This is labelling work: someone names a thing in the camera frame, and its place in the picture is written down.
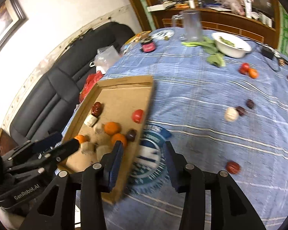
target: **white bowl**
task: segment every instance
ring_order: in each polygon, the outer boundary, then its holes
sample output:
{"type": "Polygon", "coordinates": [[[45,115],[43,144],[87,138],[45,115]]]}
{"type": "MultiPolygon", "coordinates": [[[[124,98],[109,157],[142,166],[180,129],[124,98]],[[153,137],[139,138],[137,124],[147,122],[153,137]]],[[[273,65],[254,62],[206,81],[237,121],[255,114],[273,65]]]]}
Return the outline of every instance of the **white bowl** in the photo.
{"type": "Polygon", "coordinates": [[[244,40],[232,34],[216,32],[212,34],[212,38],[216,40],[216,46],[220,52],[233,58],[242,58],[246,53],[252,51],[251,46],[244,40]],[[234,47],[227,45],[220,40],[220,37],[235,44],[234,47]]]}

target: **silver screw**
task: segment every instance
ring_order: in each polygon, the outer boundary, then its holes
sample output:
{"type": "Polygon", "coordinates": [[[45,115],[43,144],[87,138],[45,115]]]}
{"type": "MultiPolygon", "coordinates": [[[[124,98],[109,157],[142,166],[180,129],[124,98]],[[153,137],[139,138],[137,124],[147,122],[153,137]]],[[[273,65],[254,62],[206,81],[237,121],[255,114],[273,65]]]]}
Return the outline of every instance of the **silver screw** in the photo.
{"type": "Polygon", "coordinates": [[[191,163],[188,163],[188,164],[186,164],[185,168],[186,168],[187,170],[192,170],[192,169],[194,169],[194,165],[191,164],[191,163]]]}
{"type": "Polygon", "coordinates": [[[99,170],[100,168],[101,168],[101,164],[100,163],[93,164],[93,169],[99,170]]]}
{"type": "Polygon", "coordinates": [[[37,172],[40,173],[40,174],[43,173],[44,171],[45,171],[44,168],[39,168],[39,169],[37,170],[37,172]]]}
{"type": "Polygon", "coordinates": [[[60,177],[65,177],[65,176],[67,176],[67,172],[66,172],[65,170],[61,171],[61,172],[59,173],[59,176],[60,176],[60,177]]]}
{"type": "Polygon", "coordinates": [[[223,177],[227,177],[227,176],[228,176],[228,173],[227,173],[227,171],[225,171],[225,170],[221,170],[221,171],[220,171],[220,175],[223,176],[223,177]]]}

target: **red plastic bag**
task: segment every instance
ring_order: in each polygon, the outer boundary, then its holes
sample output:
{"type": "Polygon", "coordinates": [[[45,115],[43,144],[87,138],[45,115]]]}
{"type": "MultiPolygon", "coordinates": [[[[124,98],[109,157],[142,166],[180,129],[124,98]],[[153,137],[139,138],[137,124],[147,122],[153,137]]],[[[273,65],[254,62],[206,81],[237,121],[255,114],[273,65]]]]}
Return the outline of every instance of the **red plastic bag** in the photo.
{"type": "Polygon", "coordinates": [[[79,101],[80,103],[85,99],[87,94],[90,92],[90,90],[93,88],[93,86],[103,77],[103,74],[101,71],[98,71],[97,73],[92,73],[87,77],[87,80],[84,84],[84,87],[82,91],[80,92],[79,101]]]}

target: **small orange fruit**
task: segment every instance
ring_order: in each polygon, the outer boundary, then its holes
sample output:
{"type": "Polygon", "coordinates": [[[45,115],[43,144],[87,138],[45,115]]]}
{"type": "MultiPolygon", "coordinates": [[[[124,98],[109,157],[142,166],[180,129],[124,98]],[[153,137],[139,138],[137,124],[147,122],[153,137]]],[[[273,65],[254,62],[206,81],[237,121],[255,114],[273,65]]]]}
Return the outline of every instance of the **small orange fruit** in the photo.
{"type": "Polygon", "coordinates": [[[123,134],[116,133],[111,137],[111,144],[114,145],[116,141],[121,141],[123,146],[127,146],[127,139],[123,134]]]}
{"type": "Polygon", "coordinates": [[[250,76],[252,79],[256,79],[256,78],[259,76],[257,70],[254,69],[254,68],[250,68],[250,69],[248,70],[248,74],[249,74],[249,76],[250,76]]]}
{"type": "Polygon", "coordinates": [[[121,126],[119,125],[119,123],[116,122],[108,122],[105,124],[103,130],[109,136],[113,136],[114,134],[119,133],[121,131],[121,126]]]}
{"type": "Polygon", "coordinates": [[[88,141],[88,138],[86,136],[83,136],[83,135],[77,135],[74,138],[79,141],[79,144],[82,144],[82,143],[88,141]]]}

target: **wooden tray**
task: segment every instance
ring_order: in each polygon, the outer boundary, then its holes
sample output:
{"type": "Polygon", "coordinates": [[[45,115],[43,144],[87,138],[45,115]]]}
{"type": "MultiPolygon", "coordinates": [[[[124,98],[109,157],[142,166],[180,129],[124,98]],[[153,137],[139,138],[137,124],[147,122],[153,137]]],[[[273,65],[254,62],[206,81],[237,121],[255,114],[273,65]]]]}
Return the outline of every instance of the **wooden tray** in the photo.
{"type": "MultiPolygon", "coordinates": [[[[133,122],[131,114],[137,109],[142,109],[146,117],[152,90],[153,78],[151,76],[134,76],[99,81],[82,102],[62,140],[62,143],[64,143],[76,135],[82,134],[88,136],[93,143],[97,141],[99,145],[107,144],[111,146],[110,136],[107,134],[95,135],[91,127],[83,124],[96,101],[104,104],[103,112],[99,116],[99,122],[114,121],[120,123],[122,134],[126,134],[130,128],[137,130],[135,141],[129,142],[124,149],[116,186],[111,193],[102,194],[102,198],[106,202],[117,202],[125,188],[133,160],[137,155],[140,136],[145,124],[145,118],[142,123],[133,122]]],[[[79,150],[61,162],[59,169],[70,173],[80,172],[96,162],[98,161],[95,153],[83,154],[79,150]]]]}

